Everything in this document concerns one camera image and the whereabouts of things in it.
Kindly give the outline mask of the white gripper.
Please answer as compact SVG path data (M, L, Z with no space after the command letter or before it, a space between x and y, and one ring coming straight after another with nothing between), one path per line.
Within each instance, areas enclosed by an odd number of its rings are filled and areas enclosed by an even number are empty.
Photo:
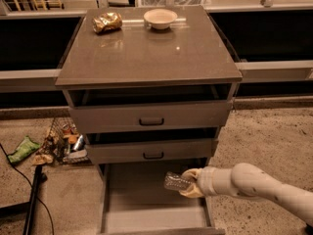
M205 196L220 195L223 190L223 170L216 167L206 166L205 168L190 168L182 173L186 180L197 180L186 190L180 190L179 193L186 198L202 198Z

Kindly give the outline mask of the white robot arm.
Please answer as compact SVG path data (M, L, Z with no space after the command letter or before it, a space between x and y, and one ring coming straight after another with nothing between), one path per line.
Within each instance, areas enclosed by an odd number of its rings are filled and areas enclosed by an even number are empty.
M253 164L240 163L232 168L192 168L182 177L191 181L186 190L179 191L187 198L217 195L250 200L263 198L313 226L313 193L283 183Z

